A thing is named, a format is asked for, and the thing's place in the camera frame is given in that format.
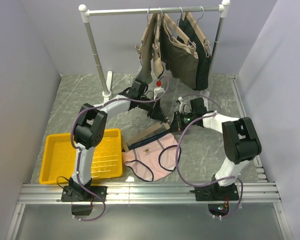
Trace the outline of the beige clip hanger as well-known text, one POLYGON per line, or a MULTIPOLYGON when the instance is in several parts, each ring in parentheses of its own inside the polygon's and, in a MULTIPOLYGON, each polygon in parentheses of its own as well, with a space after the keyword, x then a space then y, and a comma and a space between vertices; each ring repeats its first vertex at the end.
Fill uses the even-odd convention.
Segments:
POLYGON ((150 127, 142 130, 140 133, 136 134, 135 136, 131 137, 130 139, 128 139, 127 141, 125 141, 123 138, 121 139, 121 150, 123 152, 128 152, 129 145, 132 145, 134 143, 137 143, 138 141, 142 140, 145 137, 148 137, 149 135, 151 135, 152 133, 154 133, 155 131, 161 129, 161 128, 165 128, 166 130, 170 129, 170 125, 167 122, 158 122, 155 123, 153 125, 151 125, 150 127))

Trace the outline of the pink underwear navy trim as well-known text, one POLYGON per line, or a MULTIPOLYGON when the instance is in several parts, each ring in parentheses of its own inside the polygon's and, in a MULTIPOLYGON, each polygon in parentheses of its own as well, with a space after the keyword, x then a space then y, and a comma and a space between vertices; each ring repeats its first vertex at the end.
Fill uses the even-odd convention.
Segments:
POLYGON ((123 153, 123 164, 144 182, 155 182, 176 169, 177 141, 173 134, 165 133, 123 153))

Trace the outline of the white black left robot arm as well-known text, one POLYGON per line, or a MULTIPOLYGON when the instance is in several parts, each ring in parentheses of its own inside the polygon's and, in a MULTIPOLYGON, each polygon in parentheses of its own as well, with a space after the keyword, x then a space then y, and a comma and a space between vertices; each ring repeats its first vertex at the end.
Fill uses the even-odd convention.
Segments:
POLYGON ((104 103, 82 105, 70 133, 76 156, 73 173, 62 190, 62 202, 105 202, 107 187, 92 185, 91 167, 95 149, 104 137, 109 119, 139 108, 146 111, 149 118, 167 122, 161 108, 161 97, 147 98, 148 87, 136 79, 130 87, 104 103))

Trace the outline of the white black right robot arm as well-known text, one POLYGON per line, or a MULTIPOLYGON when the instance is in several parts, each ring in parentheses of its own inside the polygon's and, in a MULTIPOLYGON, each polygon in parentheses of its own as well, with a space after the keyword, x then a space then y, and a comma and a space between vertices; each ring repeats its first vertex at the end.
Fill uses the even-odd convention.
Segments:
POLYGON ((236 180, 242 169, 262 152, 262 145, 249 117, 230 117, 209 111, 202 98, 190 101, 190 112, 175 111, 170 129, 184 133, 190 125, 222 134, 225 160, 212 176, 211 184, 195 186, 191 191, 198 202, 239 201, 242 192, 236 180))

